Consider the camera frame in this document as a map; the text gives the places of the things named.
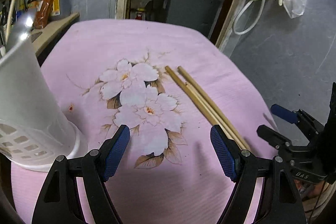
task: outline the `blue gripper pad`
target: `blue gripper pad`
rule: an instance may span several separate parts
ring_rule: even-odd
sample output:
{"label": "blue gripper pad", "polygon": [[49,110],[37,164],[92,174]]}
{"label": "blue gripper pad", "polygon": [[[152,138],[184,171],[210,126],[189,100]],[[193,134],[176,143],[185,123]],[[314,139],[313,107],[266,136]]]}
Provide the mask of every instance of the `blue gripper pad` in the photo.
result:
{"label": "blue gripper pad", "polygon": [[102,176],[104,182],[107,182],[107,180],[110,177],[114,176],[118,168],[118,165],[121,161],[121,158],[125,152],[129,139],[130,139],[129,128],[124,127],[105,160],[105,172]]}
{"label": "blue gripper pad", "polygon": [[297,124],[299,122],[299,119],[297,117],[297,114],[282,107],[277,104],[274,104],[271,106],[271,113],[274,114],[275,116],[278,116],[279,118],[289,122],[289,123],[294,123]]}
{"label": "blue gripper pad", "polygon": [[215,127],[211,128],[210,140],[213,148],[215,149],[219,162],[223,168],[224,174],[232,181],[235,181],[237,178],[237,173],[235,170],[235,160]]}

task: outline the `wooden stick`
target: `wooden stick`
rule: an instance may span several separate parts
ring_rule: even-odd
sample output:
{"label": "wooden stick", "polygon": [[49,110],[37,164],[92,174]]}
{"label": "wooden stick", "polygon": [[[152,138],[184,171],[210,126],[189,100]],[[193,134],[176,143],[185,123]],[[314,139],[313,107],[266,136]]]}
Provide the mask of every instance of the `wooden stick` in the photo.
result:
{"label": "wooden stick", "polygon": [[[189,75],[189,73],[187,73],[184,70],[184,68],[182,68],[181,66],[178,66],[177,70],[190,84],[194,86],[194,88],[199,92],[199,94],[209,103],[209,105],[214,109],[214,111],[217,112],[217,114],[222,118],[222,120],[228,125],[228,127],[232,130],[232,132],[236,136],[240,136],[240,134],[235,129],[235,127],[232,125],[230,120],[224,115],[224,113],[219,109],[219,107],[209,97],[209,95],[200,87],[200,85],[198,85],[197,82]],[[241,136],[240,136],[240,139],[246,147],[249,147],[249,145],[246,143],[246,141]]]}
{"label": "wooden stick", "polygon": [[211,115],[214,116],[214,118],[216,119],[217,123],[221,126],[221,128],[223,129],[223,131],[225,132],[225,135],[229,138],[234,140],[238,146],[240,147],[240,149],[247,149],[250,150],[249,146],[246,146],[242,140],[241,140],[241,136],[236,136],[232,130],[228,127],[228,125],[222,120],[222,118],[214,111],[213,108],[211,108],[211,106],[208,104],[208,102],[197,92],[197,90],[190,84],[190,83],[186,83],[187,88],[190,89],[190,91],[200,100],[200,102],[206,107],[206,109],[211,113]]}
{"label": "wooden stick", "polygon": [[[188,95],[188,97],[191,99],[191,101],[194,103],[194,105],[198,108],[198,110],[206,117],[206,119],[210,122],[211,125],[219,124],[221,123],[216,119],[216,117],[206,108],[205,105],[201,103],[201,101],[197,98],[196,95],[194,95],[189,88],[183,83],[183,81],[173,72],[173,70],[169,67],[165,67],[167,73],[170,75],[170,77],[174,80],[174,82]],[[227,130],[224,128],[224,126],[221,126],[225,135],[232,139],[230,134],[227,132]]]}
{"label": "wooden stick", "polygon": [[185,86],[182,80],[173,72],[173,70],[169,67],[165,67],[167,73],[174,80],[174,82],[188,95],[188,97],[192,100],[195,106],[199,109],[199,111],[206,117],[206,119],[210,122],[210,124],[216,124],[216,119],[206,110],[206,108],[200,103],[197,97],[191,93],[191,91]]}

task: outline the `plastic bag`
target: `plastic bag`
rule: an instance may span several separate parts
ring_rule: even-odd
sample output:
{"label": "plastic bag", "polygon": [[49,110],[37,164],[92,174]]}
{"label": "plastic bag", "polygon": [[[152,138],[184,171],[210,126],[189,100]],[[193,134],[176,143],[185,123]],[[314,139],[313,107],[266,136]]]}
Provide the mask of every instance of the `plastic bag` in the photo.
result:
{"label": "plastic bag", "polygon": [[283,0],[283,6],[290,18],[303,15],[307,0]]}
{"label": "plastic bag", "polygon": [[43,29],[47,26],[52,4],[53,0],[41,0],[34,20],[35,29]]}

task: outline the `table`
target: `table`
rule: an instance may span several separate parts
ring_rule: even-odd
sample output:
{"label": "table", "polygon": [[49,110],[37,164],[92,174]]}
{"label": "table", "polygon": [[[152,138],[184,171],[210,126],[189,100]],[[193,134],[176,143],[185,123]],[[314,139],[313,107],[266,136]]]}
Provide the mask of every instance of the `table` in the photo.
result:
{"label": "table", "polygon": [[33,47],[35,50],[36,56],[39,56],[41,52],[48,46],[50,42],[60,34],[66,27],[73,23],[76,19],[79,18],[79,12],[73,13],[68,17],[50,22],[43,29],[34,29],[31,34],[42,32],[42,34],[33,41]]}
{"label": "table", "polygon": [[[276,154],[256,134],[259,125],[274,123],[261,95],[195,30],[140,20],[76,23],[41,70],[89,150],[99,148],[120,124],[132,128],[118,170],[105,184],[124,224],[216,223],[234,184],[212,147],[211,125],[165,73],[166,65],[189,72],[256,156]],[[146,156],[151,153],[154,158]],[[13,197],[26,223],[45,177],[12,164]],[[261,181],[246,223],[253,222]],[[85,219],[94,223],[80,178],[78,187]]]}

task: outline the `laundry basket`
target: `laundry basket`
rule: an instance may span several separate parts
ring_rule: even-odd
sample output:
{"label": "laundry basket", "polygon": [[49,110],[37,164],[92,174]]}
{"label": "laundry basket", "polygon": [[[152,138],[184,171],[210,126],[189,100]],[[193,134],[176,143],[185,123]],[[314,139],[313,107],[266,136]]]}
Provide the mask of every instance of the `laundry basket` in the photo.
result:
{"label": "laundry basket", "polygon": [[0,60],[0,152],[23,168],[46,172],[58,155],[87,153],[86,139],[49,90],[30,39]]}

